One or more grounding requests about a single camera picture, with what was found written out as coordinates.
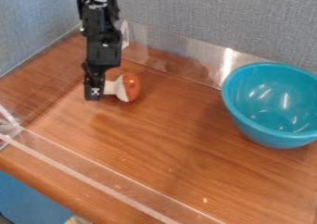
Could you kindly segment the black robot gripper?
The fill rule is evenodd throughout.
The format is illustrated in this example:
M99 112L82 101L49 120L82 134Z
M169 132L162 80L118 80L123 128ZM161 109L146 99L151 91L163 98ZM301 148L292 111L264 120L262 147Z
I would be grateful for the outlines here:
M84 98L102 99L108 69L122 63L122 32L114 26L115 19L106 7L83 8L83 27L87 37L87 57L84 62Z

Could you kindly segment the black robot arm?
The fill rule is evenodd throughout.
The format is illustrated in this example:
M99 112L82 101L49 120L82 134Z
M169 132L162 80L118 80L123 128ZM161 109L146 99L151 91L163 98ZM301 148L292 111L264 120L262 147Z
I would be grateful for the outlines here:
M80 33L87 39L84 98L98 101L104 92L106 72L122 64L122 31L115 27L120 9L116 0L76 0L82 21Z

